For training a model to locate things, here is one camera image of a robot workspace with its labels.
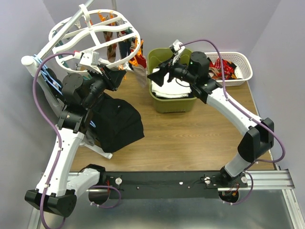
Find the grey beige sock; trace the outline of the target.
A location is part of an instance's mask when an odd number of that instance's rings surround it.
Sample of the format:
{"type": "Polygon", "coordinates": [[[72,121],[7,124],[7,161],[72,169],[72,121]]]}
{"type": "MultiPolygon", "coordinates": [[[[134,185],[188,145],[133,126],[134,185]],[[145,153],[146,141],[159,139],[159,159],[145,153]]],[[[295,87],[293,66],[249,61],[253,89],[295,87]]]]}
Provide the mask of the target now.
{"type": "Polygon", "coordinates": [[[133,71],[135,73],[135,77],[137,82],[142,88],[145,88],[147,86],[147,61],[144,57],[135,56],[136,60],[135,64],[132,64],[133,71]]]}

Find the white round sock hanger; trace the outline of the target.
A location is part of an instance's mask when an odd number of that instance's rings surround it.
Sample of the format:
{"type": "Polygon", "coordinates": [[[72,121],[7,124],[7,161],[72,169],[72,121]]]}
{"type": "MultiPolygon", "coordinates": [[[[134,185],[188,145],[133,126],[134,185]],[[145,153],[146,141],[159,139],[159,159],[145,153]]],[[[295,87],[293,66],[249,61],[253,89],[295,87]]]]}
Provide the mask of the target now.
{"type": "MultiPolygon", "coordinates": [[[[89,2],[86,4],[79,5],[79,10],[74,16],[64,19],[57,23],[49,33],[49,42],[54,42],[50,46],[54,54],[63,55],[63,53],[71,48],[73,48],[78,42],[87,36],[91,36],[94,45],[83,51],[97,51],[101,48],[111,46],[115,43],[120,43],[131,38],[135,39],[135,47],[133,51],[126,57],[119,59],[115,62],[110,62],[103,58],[99,58],[99,63],[105,64],[108,68],[115,68],[128,63],[134,56],[139,55],[141,52],[141,38],[138,31],[133,27],[133,25],[119,12],[109,9],[98,9],[88,11],[89,2]],[[108,13],[115,15],[108,20],[101,21],[97,24],[91,24],[92,14],[103,14],[108,13]],[[100,42],[97,37],[99,32],[122,32],[128,31],[124,36],[118,37],[114,40],[108,42],[100,42]]],[[[72,69],[65,67],[64,62],[72,60],[73,54],[69,54],[67,57],[55,58],[57,64],[64,70],[72,73],[72,69]]]]}

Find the brown argyle sock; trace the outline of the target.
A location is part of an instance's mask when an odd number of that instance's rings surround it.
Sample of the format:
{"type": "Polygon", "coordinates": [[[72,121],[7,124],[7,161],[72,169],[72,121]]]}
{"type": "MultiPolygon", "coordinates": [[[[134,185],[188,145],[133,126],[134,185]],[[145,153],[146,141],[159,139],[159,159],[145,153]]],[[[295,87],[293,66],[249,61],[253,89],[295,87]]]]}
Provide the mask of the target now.
{"type": "Polygon", "coordinates": [[[214,80],[221,80],[222,79],[222,72],[221,69],[215,67],[209,67],[209,75],[214,80]]]}

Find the red snowflake sock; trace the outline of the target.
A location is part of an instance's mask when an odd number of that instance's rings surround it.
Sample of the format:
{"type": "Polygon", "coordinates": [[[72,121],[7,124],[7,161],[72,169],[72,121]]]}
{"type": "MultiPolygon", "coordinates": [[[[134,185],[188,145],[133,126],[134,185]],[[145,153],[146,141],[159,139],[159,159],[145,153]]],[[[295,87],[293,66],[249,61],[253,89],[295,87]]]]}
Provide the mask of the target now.
{"type": "Polygon", "coordinates": [[[232,75],[234,74],[234,68],[232,66],[232,63],[226,60],[220,60],[218,58],[213,65],[213,67],[221,69],[222,74],[224,74],[225,80],[230,80],[232,78],[232,75]]]}

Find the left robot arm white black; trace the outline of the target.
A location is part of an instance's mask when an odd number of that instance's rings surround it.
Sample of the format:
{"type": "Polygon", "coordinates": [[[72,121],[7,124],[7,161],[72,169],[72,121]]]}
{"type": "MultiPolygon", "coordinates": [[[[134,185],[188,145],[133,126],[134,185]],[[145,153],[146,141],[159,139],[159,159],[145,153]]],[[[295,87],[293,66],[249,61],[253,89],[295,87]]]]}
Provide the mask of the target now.
{"type": "Polygon", "coordinates": [[[84,140],[92,120],[92,108],[105,89],[110,88],[111,74],[122,77],[125,72],[104,68],[91,73],[93,80],[84,82],[78,73],[70,73],[63,80],[65,106],[59,121],[51,125],[57,138],[46,170],[33,190],[25,194],[25,201],[40,210],[67,218],[73,212],[78,196],[90,187],[102,188],[106,182],[105,168],[90,164],[73,180],[69,171],[78,147],[84,140]]]}

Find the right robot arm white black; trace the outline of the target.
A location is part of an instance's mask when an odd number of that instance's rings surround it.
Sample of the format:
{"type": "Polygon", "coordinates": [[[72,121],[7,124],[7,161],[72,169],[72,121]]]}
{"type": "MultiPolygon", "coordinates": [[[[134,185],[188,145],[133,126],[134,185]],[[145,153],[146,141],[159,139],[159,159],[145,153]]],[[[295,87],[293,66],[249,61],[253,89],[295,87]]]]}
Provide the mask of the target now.
{"type": "Polygon", "coordinates": [[[165,77],[169,82],[178,79],[188,83],[195,97],[219,111],[243,135],[237,154],[216,177],[218,184],[230,187],[244,170],[273,147],[274,123],[270,118],[261,119],[249,112],[224,92],[224,87],[209,76],[209,65],[203,52],[191,53],[188,65],[181,64],[173,55],[160,63],[148,78],[159,86],[163,86],[165,77]]]}

